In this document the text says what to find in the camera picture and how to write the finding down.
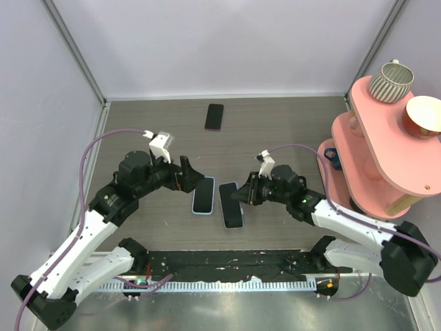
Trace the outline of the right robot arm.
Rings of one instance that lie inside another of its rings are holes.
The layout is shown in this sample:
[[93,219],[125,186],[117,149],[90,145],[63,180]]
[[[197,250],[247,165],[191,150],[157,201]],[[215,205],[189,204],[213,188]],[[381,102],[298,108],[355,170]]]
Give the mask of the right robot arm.
[[285,205],[297,221],[341,234],[352,243],[324,238],[316,244],[311,264],[319,272],[345,267],[382,277],[393,289],[416,296],[438,264],[420,229],[408,221],[400,225],[377,221],[334,203],[310,190],[304,177],[290,166],[278,165],[268,177],[250,172],[232,199],[248,205],[265,201]]

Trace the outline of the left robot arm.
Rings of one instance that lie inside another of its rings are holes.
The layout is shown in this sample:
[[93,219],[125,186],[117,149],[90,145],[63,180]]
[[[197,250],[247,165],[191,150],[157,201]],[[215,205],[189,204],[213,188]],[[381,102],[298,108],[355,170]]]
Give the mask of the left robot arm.
[[154,159],[151,152],[129,152],[59,249],[30,276],[19,274],[13,279],[16,295],[49,330],[65,324],[80,302],[108,279],[124,272],[138,275],[146,269],[147,250],[131,238],[86,269],[82,265],[138,210],[141,198],[162,187],[185,193],[194,190],[204,176],[186,156],[180,160],[176,165],[163,157]]

